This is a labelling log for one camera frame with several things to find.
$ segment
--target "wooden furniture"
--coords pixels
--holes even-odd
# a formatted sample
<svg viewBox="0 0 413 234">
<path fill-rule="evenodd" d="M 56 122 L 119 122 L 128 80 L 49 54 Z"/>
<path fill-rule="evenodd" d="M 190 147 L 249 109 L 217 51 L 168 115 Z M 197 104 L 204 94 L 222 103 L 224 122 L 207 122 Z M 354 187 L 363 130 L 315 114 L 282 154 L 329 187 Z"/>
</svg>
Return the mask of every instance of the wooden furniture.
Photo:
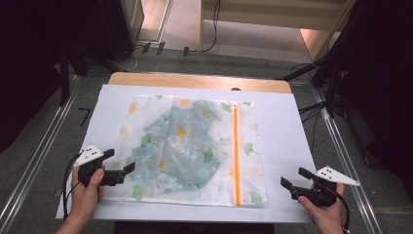
<svg viewBox="0 0 413 234">
<path fill-rule="evenodd" d="M 165 73 L 114 73 L 109 85 L 157 86 L 192 89 L 231 90 L 291 94 L 285 81 L 231 78 L 203 75 L 183 75 Z"/>
<path fill-rule="evenodd" d="M 223 21 L 301 29 L 312 60 L 320 59 L 356 0 L 222 0 Z M 216 0 L 203 0 L 203 20 L 212 20 Z"/>
</svg>

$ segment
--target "person's right hand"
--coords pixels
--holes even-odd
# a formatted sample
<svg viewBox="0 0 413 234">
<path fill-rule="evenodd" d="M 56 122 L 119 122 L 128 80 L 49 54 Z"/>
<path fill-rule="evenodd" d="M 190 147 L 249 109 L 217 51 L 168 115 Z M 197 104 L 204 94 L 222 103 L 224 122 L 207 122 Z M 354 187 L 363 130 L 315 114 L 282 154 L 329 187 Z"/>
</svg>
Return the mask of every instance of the person's right hand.
<svg viewBox="0 0 413 234">
<path fill-rule="evenodd" d="M 341 196 L 344 194 L 344 184 L 337 183 L 337 193 Z M 343 227 L 341 224 L 342 202 L 337 198 L 336 203 L 328 208 L 316 207 L 308 198 L 301 196 L 298 202 L 303 206 L 310 219 L 316 224 L 320 234 L 342 234 Z"/>
</svg>

